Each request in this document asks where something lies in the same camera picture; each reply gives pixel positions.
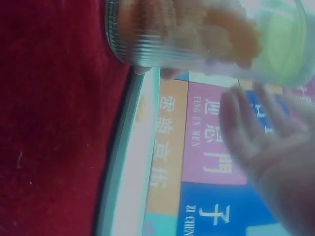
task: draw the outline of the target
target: hand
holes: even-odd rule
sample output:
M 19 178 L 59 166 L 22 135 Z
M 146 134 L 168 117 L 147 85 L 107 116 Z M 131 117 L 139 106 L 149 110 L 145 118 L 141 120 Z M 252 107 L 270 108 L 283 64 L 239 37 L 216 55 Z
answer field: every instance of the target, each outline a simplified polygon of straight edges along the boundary
M 134 69 L 134 72 L 138 75 L 142 75 L 145 72 L 151 70 L 151 68 L 149 67 L 136 67 Z M 175 70 L 175 69 L 161 69 L 161 78 L 165 79 L 165 80 L 171 80 L 174 79 L 182 74 L 185 74 L 185 71 L 181 71 L 181 70 Z
M 255 90 L 276 135 L 264 134 L 244 92 L 233 87 L 220 105 L 225 144 L 280 222 L 295 236 L 314 236 L 315 106 L 293 96 L 280 97 L 304 122 L 301 126 L 262 85 Z

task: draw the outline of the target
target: clear plastic container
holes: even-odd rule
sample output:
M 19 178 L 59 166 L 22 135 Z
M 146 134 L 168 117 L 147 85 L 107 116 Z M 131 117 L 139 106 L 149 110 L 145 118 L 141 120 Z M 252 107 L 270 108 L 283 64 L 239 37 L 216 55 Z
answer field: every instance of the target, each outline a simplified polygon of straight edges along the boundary
M 295 87 L 314 74 L 312 23 L 300 0 L 107 0 L 119 60 Z

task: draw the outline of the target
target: orange label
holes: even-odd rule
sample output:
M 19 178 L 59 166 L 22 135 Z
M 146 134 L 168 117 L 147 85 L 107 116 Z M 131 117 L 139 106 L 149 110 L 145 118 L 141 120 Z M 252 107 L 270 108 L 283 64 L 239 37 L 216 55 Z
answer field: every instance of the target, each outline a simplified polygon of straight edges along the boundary
M 147 212 L 177 215 L 184 152 L 188 83 L 161 81 Z

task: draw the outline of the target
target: finger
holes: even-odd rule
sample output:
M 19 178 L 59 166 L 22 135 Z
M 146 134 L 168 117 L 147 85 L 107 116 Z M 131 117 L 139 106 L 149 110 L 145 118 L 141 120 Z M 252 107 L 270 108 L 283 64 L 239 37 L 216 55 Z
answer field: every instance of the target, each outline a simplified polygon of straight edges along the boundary
M 267 91 L 263 85 L 255 84 L 254 89 L 267 114 L 267 117 L 279 136 L 285 137 L 291 135 L 292 133 L 301 131 L 299 125 L 291 121 L 280 104 L 275 101 L 273 95 Z
M 246 171 L 251 159 L 259 153 L 242 127 L 237 98 L 229 90 L 222 95 L 219 122 L 225 145 L 233 159 Z
M 254 115 L 252 107 L 241 87 L 233 87 L 232 92 L 238 100 L 243 126 L 248 134 L 249 139 L 258 145 L 261 145 L 262 147 L 265 147 L 273 142 L 275 138 L 265 135 L 265 131 L 262 128 L 260 121 L 257 119 L 257 116 Z
M 171 80 L 184 73 L 186 73 L 186 71 L 163 68 L 161 69 L 161 78 L 165 80 Z
M 306 125 L 315 128 L 315 106 L 313 104 L 309 104 L 297 96 L 288 94 L 280 96 L 280 100 L 298 115 Z
M 135 68 L 134 68 L 134 72 L 135 72 L 137 75 L 142 75 L 142 74 L 148 72 L 149 70 L 151 70 L 150 67 L 135 67 Z

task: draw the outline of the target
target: red velvet surface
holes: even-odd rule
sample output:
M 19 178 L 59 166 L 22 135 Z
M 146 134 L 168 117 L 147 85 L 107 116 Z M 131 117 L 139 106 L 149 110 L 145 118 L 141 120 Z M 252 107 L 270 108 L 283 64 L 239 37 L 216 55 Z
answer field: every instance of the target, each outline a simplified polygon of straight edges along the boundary
M 87 236 L 128 66 L 105 0 L 0 0 L 0 236 Z

